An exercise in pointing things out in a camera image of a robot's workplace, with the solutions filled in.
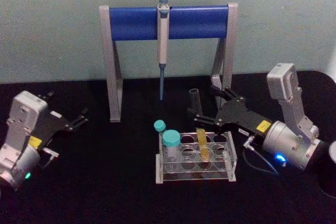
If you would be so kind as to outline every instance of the test tube rack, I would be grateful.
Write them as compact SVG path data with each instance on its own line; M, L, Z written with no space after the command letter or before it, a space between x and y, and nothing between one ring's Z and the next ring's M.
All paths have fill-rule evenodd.
M159 153L156 154L156 183L174 180L228 179L236 181L237 154L231 132L217 135L206 132L209 160L201 158L197 134L181 133L177 159L169 160L159 135Z

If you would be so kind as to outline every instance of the yellow label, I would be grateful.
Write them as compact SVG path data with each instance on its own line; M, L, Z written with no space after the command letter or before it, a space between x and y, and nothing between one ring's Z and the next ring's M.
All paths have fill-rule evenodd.
M204 162L210 161L209 151L207 149L206 134L204 129L196 128L197 140L201 150L201 158Z
M37 148L41 143L42 143L41 139L34 136L30 136L28 144L30 144L32 147Z
M263 120L257 127L258 131L265 132L271 126L270 122Z

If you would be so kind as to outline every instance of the cable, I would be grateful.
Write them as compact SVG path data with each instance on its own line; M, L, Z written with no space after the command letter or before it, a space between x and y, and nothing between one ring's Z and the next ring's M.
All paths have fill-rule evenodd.
M42 166L41 168L42 169L46 168L50 164L50 162L53 161L53 159L54 159L54 156L51 156L50 159L48 160L48 162L44 166Z
M330 198L336 199L335 196L331 196L331 195L327 194L325 191L323 191L322 188L321 188L320 186L319 186L319 189L323 192L324 195L326 195L326 196L328 196L328 197L330 197Z
M255 154L257 154L272 170L273 172L271 172L270 170L266 170L266 169L262 169L262 168L259 168L259 167L256 167L254 165L252 165L249 161L247 161L247 158L245 156L245 149L243 150L243 158L244 158L244 161L246 162L246 164L248 166L250 166L251 168L253 169L256 169L260 172L265 172L265 173L269 173L269 174L272 174L272 175L279 175L278 171L272 166L272 164L270 162L268 162L260 153L258 153L257 151L253 151Z
M252 146L250 146L250 143L252 143L252 141L254 140L254 136L250 136L247 141L243 144L243 158L244 158L244 161L245 163L253 168L253 169L256 169L260 172L265 172L265 173L269 173L269 174L272 174L272 175L279 175L278 171L274 168L274 166L272 166L272 164L270 162L268 162L259 152L257 152ZM262 169L262 168L259 168L259 167L256 167L254 165L252 165L249 161L247 161L247 158L245 156L245 150L246 149L249 149L251 150L252 152L254 152L255 154L257 154L272 170L273 172L271 172L270 170L266 170L266 169Z

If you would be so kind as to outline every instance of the blue led light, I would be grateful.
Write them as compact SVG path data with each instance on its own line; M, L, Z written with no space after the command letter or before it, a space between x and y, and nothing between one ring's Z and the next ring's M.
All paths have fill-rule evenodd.
M31 176L31 173L27 173L25 179L29 179Z
M275 156L275 158L276 158L277 160L280 160L281 162L286 162L286 159L285 159L282 155L280 155L280 154L277 154L277 155Z

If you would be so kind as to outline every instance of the silver stand leg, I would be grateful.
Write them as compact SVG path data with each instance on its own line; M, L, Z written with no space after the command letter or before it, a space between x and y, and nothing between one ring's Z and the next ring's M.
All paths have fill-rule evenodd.
M217 50L215 54L214 64L212 66L211 72L211 83L212 85L222 88L222 82L220 81L221 68L225 55L225 38L218 39ZM217 108L219 109L224 102L224 99L216 97Z
M212 68L211 82L213 85L224 89L231 87L233 59L235 53L235 42L237 37L237 23L238 23L238 4L228 4L228 18L226 38L220 38L217 44L217 50ZM220 81L220 71L223 63L223 82ZM220 108L224 99L216 98L217 107Z
M105 60L107 90L110 105L110 122L120 122L122 76L115 42L112 41L110 10L108 5L99 6L101 36Z

